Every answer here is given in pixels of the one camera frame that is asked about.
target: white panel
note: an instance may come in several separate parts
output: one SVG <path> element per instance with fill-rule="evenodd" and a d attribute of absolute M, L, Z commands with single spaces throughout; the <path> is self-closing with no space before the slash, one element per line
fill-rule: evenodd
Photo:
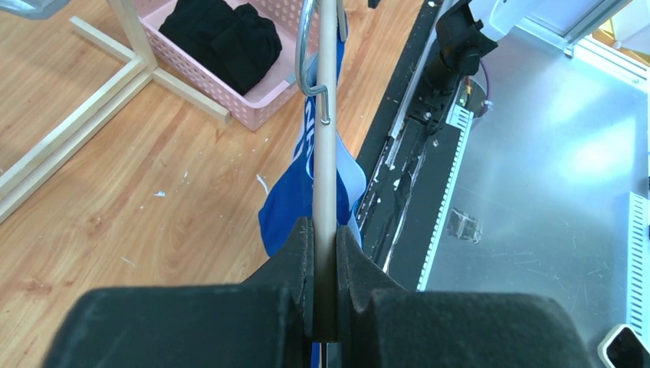
<path fill-rule="evenodd" d="M 566 35 L 603 0 L 545 0 L 528 18 L 559 35 Z"/>

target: white pole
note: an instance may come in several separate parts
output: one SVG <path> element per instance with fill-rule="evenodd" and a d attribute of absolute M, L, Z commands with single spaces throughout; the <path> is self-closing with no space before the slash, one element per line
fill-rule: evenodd
<path fill-rule="evenodd" d="M 314 131 L 314 336 L 336 341 L 336 39 L 337 0 L 320 0 L 317 98 Z M 323 111 L 327 98 L 329 111 Z"/>

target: blue cloth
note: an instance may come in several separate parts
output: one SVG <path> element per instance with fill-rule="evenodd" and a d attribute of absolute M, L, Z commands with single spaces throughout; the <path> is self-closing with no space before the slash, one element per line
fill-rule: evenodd
<path fill-rule="evenodd" d="M 338 39 L 336 77 L 340 75 L 345 43 Z M 308 69 L 307 82 L 316 84 L 317 63 Z M 272 257 L 287 241 L 291 229 L 300 217 L 312 217 L 314 195 L 314 123 L 316 97 L 307 97 L 304 120 L 293 150 L 293 162 L 271 189 L 259 212 L 260 232 L 264 249 Z M 361 244 L 359 225 L 354 212 L 356 204 L 366 191 L 366 175 L 336 135 L 336 220 L 348 225 Z M 320 347 L 312 346 L 311 366 L 318 367 Z"/>

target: metal table surface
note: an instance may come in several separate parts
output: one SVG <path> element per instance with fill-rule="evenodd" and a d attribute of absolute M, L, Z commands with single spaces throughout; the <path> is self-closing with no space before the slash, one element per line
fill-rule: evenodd
<path fill-rule="evenodd" d="M 630 192 L 648 193 L 648 95 L 522 31 L 484 62 L 494 109 L 474 122 L 451 199 L 482 222 L 482 240 L 444 234 L 426 289 L 552 297 L 595 353 L 625 322 L 625 214 Z"/>

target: wooden beam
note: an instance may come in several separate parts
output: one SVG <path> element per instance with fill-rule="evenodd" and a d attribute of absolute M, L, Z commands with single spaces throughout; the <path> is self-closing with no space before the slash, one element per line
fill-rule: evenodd
<path fill-rule="evenodd" d="M 164 71 L 161 68 L 156 69 L 153 72 L 153 80 L 162 84 L 164 87 L 169 88 L 172 92 L 175 92 L 217 119 L 221 119 L 225 122 L 230 120 L 230 111 L 228 111 L 228 109 L 218 104 L 210 97 L 205 96 L 199 90 L 190 87 L 187 83 L 174 77 L 167 71 Z"/>
<path fill-rule="evenodd" d="M 90 118 L 98 113 L 144 68 L 145 64 L 140 58 L 122 67 L 69 117 L 0 176 L 0 199 L 7 196 L 29 173 L 38 168 L 59 146 L 64 144 Z"/>
<path fill-rule="evenodd" d="M 154 71 L 158 67 L 156 56 L 153 54 L 149 40 L 146 37 L 144 27 L 140 24 L 140 18 L 133 4 L 133 0 L 108 0 L 111 8 L 117 15 L 122 25 L 126 38 L 131 43 L 133 52 L 144 59 L 146 66 Z"/>
<path fill-rule="evenodd" d="M 78 17 L 70 18 L 70 23 L 74 25 L 74 29 L 87 40 L 99 46 L 105 52 L 113 55 L 114 57 L 128 63 L 136 58 L 136 53 L 131 51 L 127 46 L 124 46 L 118 41 L 113 40 L 99 29 L 89 25 Z"/>
<path fill-rule="evenodd" d="M 29 175 L 0 199 L 0 224 L 33 192 L 57 172 L 90 138 L 131 101 L 152 79 L 151 73 L 141 71 L 120 90 L 97 114 L 93 115 L 72 136 L 36 167 Z"/>

